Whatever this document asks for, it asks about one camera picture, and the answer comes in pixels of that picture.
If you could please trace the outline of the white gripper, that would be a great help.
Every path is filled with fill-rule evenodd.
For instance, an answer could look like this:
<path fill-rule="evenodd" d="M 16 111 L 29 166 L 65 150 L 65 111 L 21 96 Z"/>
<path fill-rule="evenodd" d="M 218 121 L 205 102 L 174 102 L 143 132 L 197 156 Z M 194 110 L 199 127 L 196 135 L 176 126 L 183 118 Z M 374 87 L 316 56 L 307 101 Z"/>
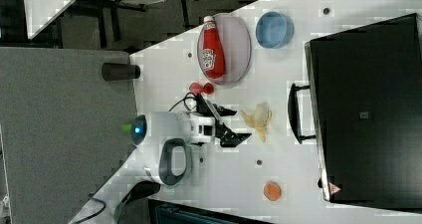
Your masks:
<path fill-rule="evenodd" d="M 232 116 L 237 112 L 226 109 L 223 106 L 214 104 L 214 108 L 219 116 Z M 217 124 L 215 128 L 215 118 L 211 116 L 203 116 L 199 113 L 191 113 L 189 115 L 191 121 L 191 142 L 194 144 L 210 143 L 216 137 L 220 139 L 219 144 L 224 148 L 234 148 L 247 140 L 250 133 L 236 133 L 225 124 Z"/>

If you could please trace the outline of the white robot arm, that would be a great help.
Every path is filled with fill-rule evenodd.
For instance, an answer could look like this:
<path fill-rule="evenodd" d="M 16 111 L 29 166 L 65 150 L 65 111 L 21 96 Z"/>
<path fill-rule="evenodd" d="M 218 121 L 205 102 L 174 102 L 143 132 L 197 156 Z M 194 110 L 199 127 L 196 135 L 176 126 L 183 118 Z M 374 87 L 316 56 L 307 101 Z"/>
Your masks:
<path fill-rule="evenodd" d="M 151 182 L 158 186 L 178 185 L 191 169 L 193 145 L 218 143 L 234 148 L 247 140 L 222 118 L 232 110 L 214 104 L 202 105 L 193 112 L 149 112 L 130 125 L 134 150 L 121 167 L 97 190 L 68 224 L 117 224 L 123 204 L 135 186 Z"/>

